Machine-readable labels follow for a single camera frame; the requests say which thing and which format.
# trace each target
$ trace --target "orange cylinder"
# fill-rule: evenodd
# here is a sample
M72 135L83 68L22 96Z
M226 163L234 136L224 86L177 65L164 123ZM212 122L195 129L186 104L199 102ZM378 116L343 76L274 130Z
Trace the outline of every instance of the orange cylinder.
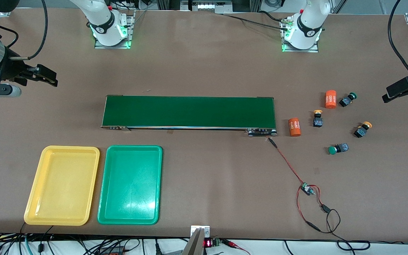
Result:
M292 137L301 136L300 123L298 118L292 118L289 120L289 132Z
M325 93L325 108L335 109L336 108L336 91L329 90Z

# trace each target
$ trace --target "table surface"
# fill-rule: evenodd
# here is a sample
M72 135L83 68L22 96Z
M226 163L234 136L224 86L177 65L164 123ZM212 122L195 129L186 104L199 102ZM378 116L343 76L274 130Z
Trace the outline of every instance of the table surface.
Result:
M244 18L275 25L260 13ZM15 10L0 24L18 31L13 50L30 55L43 33L41 9ZM31 65L57 72L58 87L29 82L18 98L0 98L0 232L18 232L48 145L95 146L100 165L89 221L53 233L189 236L209 225L228 238L333 239L311 229L296 208L299 181L264 137L241 131L100 128L107 94L274 97L276 144L322 201L338 210L345 239L408 241L408 97L384 104L385 88L408 73L390 48L388 16L330 15L319 53L283 53L275 29L208 12L149 11L136 24L132 49L94 50L78 9L49 9L45 47ZM408 61L408 25L395 16L392 33ZM7 44L12 35L0 30ZM324 93L358 98L323 108ZM324 109L324 126L312 111ZM289 118L301 121L290 137ZM369 121L363 138L353 131ZM336 143L350 150L329 155ZM96 220L106 149L156 144L163 150L160 219L152 226L104 226ZM300 196L305 217L325 228L315 197ZM25 226L44 232L49 226Z

